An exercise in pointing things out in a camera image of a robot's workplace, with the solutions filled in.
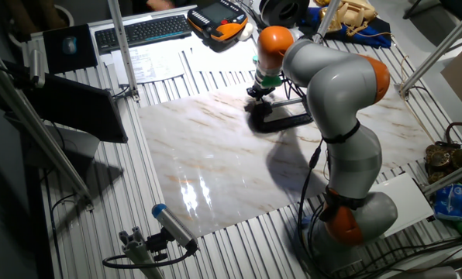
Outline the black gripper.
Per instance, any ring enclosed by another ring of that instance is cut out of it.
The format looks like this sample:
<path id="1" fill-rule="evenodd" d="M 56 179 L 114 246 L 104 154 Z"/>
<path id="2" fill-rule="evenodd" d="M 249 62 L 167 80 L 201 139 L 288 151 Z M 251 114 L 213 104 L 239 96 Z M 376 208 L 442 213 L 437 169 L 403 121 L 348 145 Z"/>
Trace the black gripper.
<path id="1" fill-rule="evenodd" d="M 254 98 L 254 104 L 265 104 L 264 96 L 270 94 L 275 90 L 275 87 L 272 88 L 262 88 L 260 85 L 254 84 L 252 87 L 247 89 L 247 94 Z"/>

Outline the bare person hand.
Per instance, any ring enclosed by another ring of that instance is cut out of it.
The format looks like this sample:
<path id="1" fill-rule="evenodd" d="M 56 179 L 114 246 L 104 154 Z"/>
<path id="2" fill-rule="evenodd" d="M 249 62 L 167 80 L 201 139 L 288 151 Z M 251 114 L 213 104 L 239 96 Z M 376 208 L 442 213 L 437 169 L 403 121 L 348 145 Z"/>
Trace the bare person hand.
<path id="1" fill-rule="evenodd" d="M 175 4 L 171 0 L 147 0 L 146 5 L 156 12 L 175 8 Z"/>

